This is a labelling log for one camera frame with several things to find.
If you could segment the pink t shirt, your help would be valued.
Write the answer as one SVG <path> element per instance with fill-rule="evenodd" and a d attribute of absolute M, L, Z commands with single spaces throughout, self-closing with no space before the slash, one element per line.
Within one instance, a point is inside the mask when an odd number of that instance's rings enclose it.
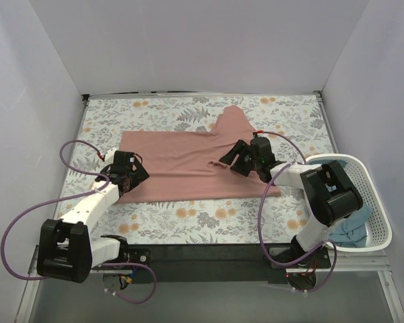
<path fill-rule="evenodd" d="M 254 131 L 239 107 L 228 106 L 209 132 L 123 132 L 119 149 L 138 153 L 149 178 L 119 203 L 261 196 L 266 185 L 256 173 L 241 176 L 219 161 L 238 140 L 249 142 Z"/>

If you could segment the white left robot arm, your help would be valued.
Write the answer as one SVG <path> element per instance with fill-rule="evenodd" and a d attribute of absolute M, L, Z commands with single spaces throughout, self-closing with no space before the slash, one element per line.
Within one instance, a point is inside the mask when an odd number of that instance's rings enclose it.
<path fill-rule="evenodd" d="M 111 149 L 89 195 L 62 217 L 42 224 L 36 264 L 40 276 L 82 283 L 92 268 L 106 262 L 116 269 L 128 265 L 125 238 L 106 235 L 95 240 L 90 232 L 112 205 L 149 178 L 142 161 L 137 153 Z"/>

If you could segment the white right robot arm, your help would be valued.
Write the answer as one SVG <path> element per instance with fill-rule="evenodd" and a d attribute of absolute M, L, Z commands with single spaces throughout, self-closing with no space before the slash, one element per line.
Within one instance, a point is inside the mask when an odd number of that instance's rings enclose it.
<path fill-rule="evenodd" d="M 306 267 L 314 262 L 316 251 L 327 241 L 330 228 L 363 207 L 363 199 L 338 161 L 308 164 L 279 161 L 266 137 L 254 134 L 249 144 L 239 140 L 220 158 L 233 172 L 249 176 L 254 171 L 267 187 L 262 195 L 257 226 L 265 259 L 279 267 Z M 261 215 L 265 198 L 272 186 L 300 189 L 309 207 L 310 217 L 292 238 L 289 248 L 275 256 L 263 243 Z"/>

